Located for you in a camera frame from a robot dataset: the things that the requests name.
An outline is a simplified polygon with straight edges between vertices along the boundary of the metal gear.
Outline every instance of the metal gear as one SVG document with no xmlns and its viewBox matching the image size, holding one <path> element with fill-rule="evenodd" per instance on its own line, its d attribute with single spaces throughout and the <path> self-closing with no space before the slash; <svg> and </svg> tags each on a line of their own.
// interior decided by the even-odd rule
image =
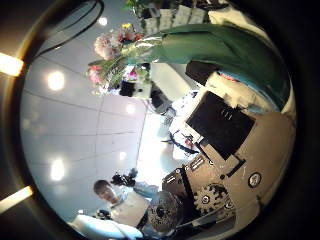
<svg viewBox="0 0 320 240">
<path fill-rule="evenodd" d="M 216 221 L 219 222 L 223 219 L 227 219 L 231 216 L 235 215 L 235 207 L 233 202 L 229 197 L 227 197 L 224 207 L 221 208 L 216 215 Z"/>
<path fill-rule="evenodd" d="M 183 219 L 182 202 L 176 195 L 160 191 L 150 202 L 148 219 L 157 232 L 169 232 Z"/>
<path fill-rule="evenodd" d="M 209 185 L 202 187 L 194 195 L 196 209 L 200 210 L 201 215 L 222 208 L 228 195 L 224 187 L 219 185 Z"/>
</svg>

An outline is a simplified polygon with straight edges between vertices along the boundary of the man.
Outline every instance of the man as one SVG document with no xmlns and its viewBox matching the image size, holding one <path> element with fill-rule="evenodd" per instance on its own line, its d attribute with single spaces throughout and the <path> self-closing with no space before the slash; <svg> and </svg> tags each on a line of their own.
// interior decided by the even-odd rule
<svg viewBox="0 0 320 240">
<path fill-rule="evenodd" d="M 93 186 L 94 192 L 107 202 L 107 208 L 113 221 L 136 227 L 150 239 L 159 237 L 159 234 L 152 229 L 147 216 L 148 198 L 152 198 L 158 192 L 158 186 L 136 182 L 133 178 L 123 176 L 125 179 L 122 179 L 124 180 L 122 183 L 120 183 L 119 174 L 116 174 L 112 180 L 115 185 L 125 186 L 122 187 L 120 194 L 117 195 L 106 180 L 96 181 Z"/>
</svg>

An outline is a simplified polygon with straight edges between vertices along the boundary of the black hair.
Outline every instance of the black hair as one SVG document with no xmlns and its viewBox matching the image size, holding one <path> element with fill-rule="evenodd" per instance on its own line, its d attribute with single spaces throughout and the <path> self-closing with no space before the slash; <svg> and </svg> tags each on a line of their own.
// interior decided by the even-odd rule
<svg viewBox="0 0 320 240">
<path fill-rule="evenodd" d="M 107 181 L 107 180 L 97 180 L 94 184 L 93 184 L 93 191 L 99 195 L 99 192 L 101 190 L 102 187 L 104 187 L 105 185 L 111 187 L 111 184 Z"/>
</svg>

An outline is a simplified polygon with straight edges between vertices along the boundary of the cable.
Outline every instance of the cable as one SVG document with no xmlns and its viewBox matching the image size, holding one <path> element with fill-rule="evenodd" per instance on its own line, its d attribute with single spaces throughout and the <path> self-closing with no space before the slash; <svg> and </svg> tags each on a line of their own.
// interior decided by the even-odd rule
<svg viewBox="0 0 320 240">
<path fill-rule="evenodd" d="M 47 53 L 47 52 L 50 52 L 50 51 L 52 51 L 52 50 L 55 50 L 55 49 L 58 49 L 58 48 L 62 47 L 62 46 L 65 45 L 66 43 L 72 41 L 73 39 L 75 39 L 76 37 L 78 37 L 79 35 L 81 35 L 82 33 L 84 33 L 85 31 L 87 31 L 90 27 L 92 27 L 92 26 L 97 22 L 97 20 L 100 18 L 100 16 L 101 16 L 102 13 L 103 13 L 103 10 L 104 10 L 104 3 L 103 3 L 103 1 L 102 1 L 102 0 L 95 0 L 95 1 L 96 1 L 96 3 L 99 3 L 99 4 L 100 4 L 100 7 L 101 7 L 101 8 L 100 8 L 100 11 L 99 11 L 97 17 L 96 17 L 88 26 L 86 26 L 85 28 L 83 28 L 80 32 L 76 33 L 75 35 L 73 35 L 73 36 L 70 37 L 69 39 L 67 39 L 67 40 L 65 40 L 65 41 L 63 41 L 63 42 L 61 42 L 61 43 L 58 43 L 58 44 L 56 44 L 56 45 L 54 45 L 54 46 L 52 46 L 52 47 L 50 47 L 50 48 L 47 48 L 47 49 L 41 51 L 40 53 L 38 53 L 38 54 L 30 61 L 30 64 L 31 64 L 35 59 L 37 59 L 38 57 L 40 57 L 41 55 L 43 55 L 43 54 L 45 54 L 45 53 Z"/>
<path fill-rule="evenodd" d="M 170 133 L 170 139 L 169 140 L 164 140 L 161 142 L 167 142 L 167 143 L 173 143 L 174 145 L 176 145 L 178 148 L 180 148 L 181 150 L 190 153 L 190 154 L 195 154 L 195 153 L 199 153 L 198 151 L 192 150 L 190 148 L 187 148 L 185 146 L 183 146 L 182 144 L 176 142 L 176 140 L 174 139 L 174 135 L 179 132 L 180 130 L 177 130 L 174 134 Z"/>
<path fill-rule="evenodd" d="M 62 28 L 62 29 L 54 32 L 54 33 L 49 34 L 47 38 L 50 38 L 50 37 L 52 37 L 52 36 L 54 36 L 54 35 L 62 32 L 62 31 L 64 31 L 64 30 L 66 30 L 66 29 L 74 26 L 75 24 L 77 24 L 78 22 L 80 22 L 83 18 L 85 18 L 89 13 L 91 13 L 91 11 L 92 11 L 96 6 L 97 6 L 97 1 L 95 1 L 95 3 L 92 5 L 92 7 L 91 7 L 85 14 L 83 14 L 79 19 L 77 19 L 75 22 L 69 24 L 68 26 L 66 26 L 66 27 L 64 27 L 64 28 Z M 74 9 L 70 14 L 73 14 L 74 12 L 78 11 L 78 10 L 81 9 L 81 8 L 82 8 L 82 4 L 81 4 L 78 8 Z"/>
</svg>

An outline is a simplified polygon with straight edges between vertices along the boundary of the white ceiling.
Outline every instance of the white ceiling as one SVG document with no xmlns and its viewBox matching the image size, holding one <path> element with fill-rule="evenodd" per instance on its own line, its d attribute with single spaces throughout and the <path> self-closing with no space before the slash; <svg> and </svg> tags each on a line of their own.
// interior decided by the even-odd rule
<svg viewBox="0 0 320 240">
<path fill-rule="evenodd" d="M 125 22 L 138 26 L 130 12 L 120 10 L 123 3 L 105 1 L 105 27 L 97 23 L 77 39 L 44 54 L 33 62 L 27 74 L 21 103 L 25 156 L 40 191 L 66 221 L 72 221 L 79 209 L 91 214 L 104 206 L 92 191 L 94 181 L 110 180 L 116 171 L 127 173 L 136 166 L 145 105 L 141 100 L 122 96 L 94 96 L 85 77 L 87 64 L 99 59 L 93 43 L 100 33 Z M 76 11 L 56 29 L 78 19 L 90 6 Z M 49 38 L 40 50 L 77 33 L 97 13 L 98 8 L 74 27 Z M 48 86 L 48 74 L 54 71 L 64 75 L 60 91 Z M 134 107 L 134 113 L 127 112 L 128 105 Z M 55 162 L 63 167 L 61 175 L 64 171 L 59 181 L 51 176 Z"/>
</svg>

